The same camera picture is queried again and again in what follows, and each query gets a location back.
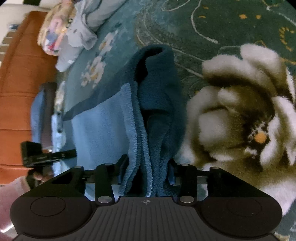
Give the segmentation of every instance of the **sofa backrest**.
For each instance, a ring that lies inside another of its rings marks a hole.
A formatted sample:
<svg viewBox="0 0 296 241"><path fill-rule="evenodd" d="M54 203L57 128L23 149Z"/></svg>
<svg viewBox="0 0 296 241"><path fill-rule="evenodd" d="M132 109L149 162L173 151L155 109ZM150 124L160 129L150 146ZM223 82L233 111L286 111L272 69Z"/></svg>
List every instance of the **sofa backrest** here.
<svg viewBox="0 0 296 241"><path fill-rule="evenodd" d="M0 185L26 175L20 144L31 140L30 109L39 86L54 81L56 57L37 45L45 12L30 12L0 67Z"/></svg>

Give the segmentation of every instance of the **white fuzzy fabric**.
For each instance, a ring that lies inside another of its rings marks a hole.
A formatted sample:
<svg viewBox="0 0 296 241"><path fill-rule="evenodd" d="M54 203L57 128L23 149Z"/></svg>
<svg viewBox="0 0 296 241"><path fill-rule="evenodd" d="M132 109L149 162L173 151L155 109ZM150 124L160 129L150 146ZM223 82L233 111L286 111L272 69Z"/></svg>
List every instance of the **white fuzzy fabric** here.
<svg viewBox="0 0 296 241"><path fill-rule="evenodd" d="M296 198L295 83L276 52L246 44L241 56L203 62L211 86L187 104L176 161L219 166L274 197L286 214ZM261 168L246 165L252 160Z"/></svg>

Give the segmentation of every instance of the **metal screw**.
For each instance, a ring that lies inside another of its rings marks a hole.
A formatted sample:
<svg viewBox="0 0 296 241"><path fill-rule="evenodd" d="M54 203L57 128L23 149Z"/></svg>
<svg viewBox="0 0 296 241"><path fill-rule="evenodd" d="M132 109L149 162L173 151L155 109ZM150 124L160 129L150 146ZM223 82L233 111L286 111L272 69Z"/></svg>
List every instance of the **metal screw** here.
<svg viewBox="0 0 296 241"><path fill-rule="evenodd" d="M194 198L191 196L182 196L180 197L180 201L183 203L192 203L194 202Z"/></svg>
<svg viewBox="0 0 296 241"><path fill-rule="evenodd" d="M98 198L98 202L100 203L109 203L112 201L112 198L109 196L101 196Z"/></svg>

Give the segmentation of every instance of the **brown tile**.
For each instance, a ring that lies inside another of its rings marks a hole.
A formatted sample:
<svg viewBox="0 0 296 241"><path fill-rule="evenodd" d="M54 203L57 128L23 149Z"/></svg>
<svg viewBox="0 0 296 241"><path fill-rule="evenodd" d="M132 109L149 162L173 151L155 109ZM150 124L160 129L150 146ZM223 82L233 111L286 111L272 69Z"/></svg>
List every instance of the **brown tile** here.
<svg viewBox="0 0 296 241"><path fill-rule="evenodd" d="M11 40L12 40L12 38L6 38L6 37L5 37L5 38L3 39L3 41L2 41L2 43L3 43L3 44L10 44Z"/></svg>
<svg viewBox="0 0 296 241"><path fill-rule="evenodd" d="M3 61L4 59L4 54L0 54L0 61Z"/></svg>
<svg viewBox="0 0 296 241"><path fill-rule="evenodd" d="M9 46L0 45L0 52L6 52Z"/></svg>
<svg viewBox="0 0 296 241"><path fill-rule="evenodd" d="M8 32L6 34L6 37L13 37L15 35L15 32Z"/></svg>

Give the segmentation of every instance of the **dark blue fabric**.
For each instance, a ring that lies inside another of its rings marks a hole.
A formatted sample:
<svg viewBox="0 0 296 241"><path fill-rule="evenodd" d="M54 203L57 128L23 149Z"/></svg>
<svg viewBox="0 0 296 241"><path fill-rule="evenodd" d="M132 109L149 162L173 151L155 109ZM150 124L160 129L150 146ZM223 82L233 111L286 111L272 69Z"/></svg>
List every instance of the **dark blue fabric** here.
<svg viewBox="0 0 296 241"><path fill-rule="evenodd" d="M45 111L45 92L42 89L35 97L31 106L31 130L32 142L41 143L41 133L43 128Z"/></svg>
<svg viewBox="0 0 296 241"><path fill-rule="evenodd" d="M120 94L121 99L114 100L126 101L127 103L127 98L122 98L122 93L126 92L123 92L125 89L130 88L133 112L130 112L129 116L123 114L126 119L122 128L125 128L127 133L135 131L137 147L132 149L132 154L136 155L137 158L134 163L130 162L129 164L133 165L133 170L130 170L132 173L128 173L129 182L126 183L127 186L122 187L125 190L124 194L130 189L132 178L141 168L141 171L144 172L143 188L145 190L143 192L146 196L172 195L169 186L164 183L167 176L167 163L180 148L186 119L180 80L177 77L173 58L172 49L166 45L151 45L142 48L112 80L99 82L92 96L65 113L64 129L67 144L63 150L72 147L80 148L77 146L80 144L77 141L76 133L83 132L87 133L84 138L88 138L90 143L84 145L85 154L86 152L96 152L91 143L105 145L109 152L114 152L114 148L118 148L118 143L116 143L116 147L104 144L108 141L100 138L98 132L94 136L91 131L92 128L89 125L83 125L82 122L77 122L77 117L84 121L87 118L93 119L96 116L94 115L96 107L98 107L98 111L102 107L106 109L106 106L102 105L107 103L106 100L113 99L118 94ZM92 125L95 121L97 125L101 124L98 118L88 120ZM127 121L134 121L133 130L128 127ZM72 160L72 162L67 162L68 167L72 167L78 162L87 166L88 169L94 169L96 165L110 161L105 161L103 156L98 156L96 161L93 158L92 160Z"/></svg>

